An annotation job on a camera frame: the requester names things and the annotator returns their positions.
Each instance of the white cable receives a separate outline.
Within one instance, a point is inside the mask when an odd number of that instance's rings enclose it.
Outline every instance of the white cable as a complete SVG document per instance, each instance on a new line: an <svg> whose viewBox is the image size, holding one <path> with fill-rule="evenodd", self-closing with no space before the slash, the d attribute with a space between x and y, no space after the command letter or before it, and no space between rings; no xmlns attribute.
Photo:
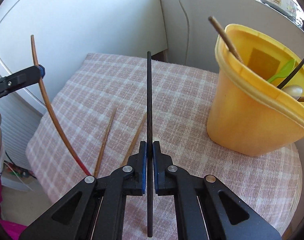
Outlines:
<svg viewBox="0 0 304 240"><path fill-rule="evenodd" d="M7 164L6 162L4 162L4 163L13 171L13 173L15 174L15 176L17 176L18 179L19 179L25 186L27 186L30 190L34 191L33 189L31 189L27 184L25 184L25 183L22 181L22 179L16 174L16 172L11 168L11 166L10 166L9 164Z"/></svg>
<svg viewBox="0 0 304 240"><path fill-rule="evenodd" d="M188 49L189 49L189 43L190 43L190 21L189 21L189 18L187 16L187 13L182 5L182 2L181 0L178 0L178 2L180 3L181 5L181 8L184 12L184 15L185 15L185 18L186 18L186 23L187 23L187 38L186 38L186 51L185 51L185 61L184 61L184 65L186 65L186 60L187 60L187 52L188 52Z"/></svg>

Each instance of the pink plaid cloth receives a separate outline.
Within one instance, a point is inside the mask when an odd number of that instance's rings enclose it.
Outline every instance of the pink plaid cloth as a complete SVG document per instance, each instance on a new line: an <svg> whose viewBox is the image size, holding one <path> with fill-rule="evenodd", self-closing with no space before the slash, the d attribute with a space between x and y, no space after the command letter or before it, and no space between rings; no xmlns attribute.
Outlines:
<svg viewBox="0 0 304 240"><path fill-rule="evenodd" d="M146 112L146 59L87 55L82 67L53 100L53 108L78 156L93 173L105 128L117 112L108 137L99 177L118 168ZM217 176L281 234L296 210L302 169L294 144L259 157L217 145L206 121L217 74L152 62L153 136L173 163L192 175ZM146 124L140 134L146 140ZM52 202L85 177L60 139L48 113L30 140L26 154ZM147 239L144 197L127 198L124 239ZM177 239L173 197L154 196L154 238Z"/></svg>

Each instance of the magenta clothing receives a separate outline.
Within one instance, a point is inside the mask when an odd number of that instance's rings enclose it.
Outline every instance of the magenta clothing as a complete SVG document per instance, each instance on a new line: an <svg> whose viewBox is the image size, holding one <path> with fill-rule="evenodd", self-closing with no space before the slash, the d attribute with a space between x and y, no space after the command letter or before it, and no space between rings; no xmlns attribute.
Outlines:
<svg viewBox="0 0 304 240"><path fill-rule="evenodd" d="M1 185L1 179L0 179L0 203L2 202L2 185ZM23 232L23 230L26 228L26 226L19 225L17 223L9 222L9 221L4 221L0 219L0 224L4 228L4 230L8 233L8 235L13 239L13 240L18 240L20 234Z"/></svg>

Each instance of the floor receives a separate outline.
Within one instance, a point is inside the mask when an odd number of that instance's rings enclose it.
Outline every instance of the floor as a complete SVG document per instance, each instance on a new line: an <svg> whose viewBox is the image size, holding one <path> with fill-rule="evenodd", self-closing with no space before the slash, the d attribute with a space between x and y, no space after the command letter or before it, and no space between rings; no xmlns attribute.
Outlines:
<svg viewBox="0 0 304 240"><path fill-rule="evenodd" d="M34 189L35 191L19 191L3 187L3 219L28 226L42 215L52 203L39 183Z"/></svg>

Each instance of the metal spoon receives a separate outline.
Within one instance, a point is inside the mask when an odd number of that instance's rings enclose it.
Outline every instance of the metal spoon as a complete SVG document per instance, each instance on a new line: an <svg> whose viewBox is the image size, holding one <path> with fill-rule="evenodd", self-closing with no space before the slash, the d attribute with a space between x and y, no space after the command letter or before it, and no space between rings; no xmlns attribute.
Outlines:
<svg viewBox="0 0 304 240"><path fill-rule="evenodd" d="M303 94L303 88L299 85L290 85L287 87L283 87L282 91L289 94L295 100L298 100Z"/></svg>

